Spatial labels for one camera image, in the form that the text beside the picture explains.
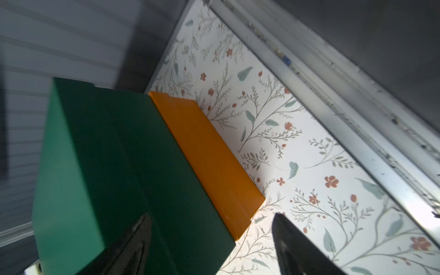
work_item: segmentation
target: orange box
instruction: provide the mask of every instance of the orange box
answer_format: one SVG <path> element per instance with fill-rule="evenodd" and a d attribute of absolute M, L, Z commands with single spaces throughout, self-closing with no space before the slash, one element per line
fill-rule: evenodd
<path fill-rule="evenodd" d="M 238 240 L 264 197 L 194 100 L 149 96 L 185 154 L 229 232 Z"/>

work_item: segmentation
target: green leaf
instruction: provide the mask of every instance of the green leaf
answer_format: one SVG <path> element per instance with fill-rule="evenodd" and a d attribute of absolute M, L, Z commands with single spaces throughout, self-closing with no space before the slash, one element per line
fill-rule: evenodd
<path fill-rule="evenodd" d="M 269 125 L 269 126 L 278 126 L 279 125 L 278 122 L 276 122 L 272 119 L 266 120 L 265 123 L 266 123 L 266 125 Z"/>
<path fill-rule="evenodd" d="M 289 163 L 289 166 L 290 166 L 290 177 L 288 178 L 288 180 L 290 180 L 291 178 L 296 176 L 296 174 L 298 172 L 298 164 L 296 164 L 295 162 L 291 161 Z"/>
<path fill-rule="evenodd" d="M 399 232 L 400 229 L 402 229 L 403 226 L 403 219 L 402 215 L 400 215 L 400 218 L 398 220 L 395 220 L 389 227 L 388 231 L 385 233 L 386 237 L 391 237 L 397 232 Z"/>
<path fill-rule="evenodd" d="M 252 122 L 252 125 L 255 123 L 255 118 L 254 118 L 254 116 L 252 115 L 252 113 L 251 112 L 249 112 L 248 110 L 246 110 L 246 116 L 247 116 L 247 118 L 250 120 L 250 122 Z"/>
<path fill-rule="evenodd" d="M 176 75 L 179 76 L 179 64 L 174 63 L 174 70 L 176 72 Z"/>
<path fill-rule="evenodd" d="M 265 263 L 263 263 L 262 261 L 260 261 L 260 260 L 257 260 L 257 259 L 252 259 L 252 262 L 254 262 L 254 263 L 257 263 L 257 264 L 261 264 L 262 266 L 265 266 L 265 267 L 267 267 L 268 268 L 268 265 L 267 264 L 265 264 Z"/>
<path fill-rule="evenodd" d="M 363 274 L 363 275 L 373 275 L 373 273 L 371 273 L 368 269 L 361 268 L 361 267 L 358 267 L 358 266 L 352 267 L 351 271 L 356 272 L 356 273 L 360 273 L 360 274 Z"/>
<path fill-rule="evenodd" d="M 245 130 L 242 133 L 242 139 L 240 140 L 241 142 L 243 142 L 245 140 L 245 136 L 246 136 L 246 127 L 245 127 Z"/>
<path fill-rule="evenodd" d="M 333 252 L 333 253 L 335 253 L 335 252 L 336 252 L 336 247 L 334 246 L 333 239 L 332 239 L 330 233 L 327 231 L 327 229 L 325 229 L 325 230 L 326 230 L 326 233 L 324 234 L 324 240 L 323 240 L 323 242 L 324 242 L 324 248 L 325 248 L 325 250 L 327 250 L 328 252 Z"/>
<path fill-rule="evenodd" d="M 237 74 L 238 80 L 240 81 L 244 81 L 246 79 L 246 77 L 248 76 L 250 70 L 252 70 L 253 67 L 247 67 L 246 69 L 244 69 L 243 71 L 239 72 Z"/>
<path fill-rule="evenodd" d="M 385 195 L 384 191 L 382 191 L 382 189 L 376 184 L 369 183 L 367 181 L 358 178 L 355 179 L 359 180 L 362 183 L 362 186 L 365 188 L 365 190 L 373 194 L 376 198 L 382 199 L 382 197 Z"/>
<path fill-rule="evenodd" d="M 296 102 L 296 100 L 287 102 L 286 104 L 284 104 L 284 107 L 292 107 Z"/>

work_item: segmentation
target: flower illustration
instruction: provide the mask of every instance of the flower illustration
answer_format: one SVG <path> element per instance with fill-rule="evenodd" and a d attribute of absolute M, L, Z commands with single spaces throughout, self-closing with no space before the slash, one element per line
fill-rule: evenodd
<path fill-rule="evenodd" d="M 282 180 L 282 178 L 279 178 L 279 180 L 276 180 L 276 182 L 279 183 L 280 186 L 286 183 L 284 180 Z"/>
<path fill-rule="evenodd" d="M 412 248 L 415 250 L 423 250 L 428 251 L 429 247 L 431 246 L 431 243 L 428 242 L 428 240 L 425 237 L 411 237 L 411 241 L 413 244 L 411 245 Z"/>
<path fill-rule="evenodd" d="M 309 196 L 308 198 L 309 198 L 309 202 L 311 202 L 312 204 L 319 203 L 319 201 L 316 199 L 316 195 Z"/>
<path fill-rule="evenodd" d="M 286 128 L 287 131 L 292 130 L 292 127 L 293 127 L 293 124 L 290 123 L 290 122 L 286 122 L 286 123 L 284 124 L 284 128 Z"/>
<path fill-rule="evenodd" d="M 330 178 L 326 176 L 324 179 L 326 180 L 327 188 L 330 188 L 330 186 L 336 188 L 339 183 L 335 176 L 330 176 Z"/>

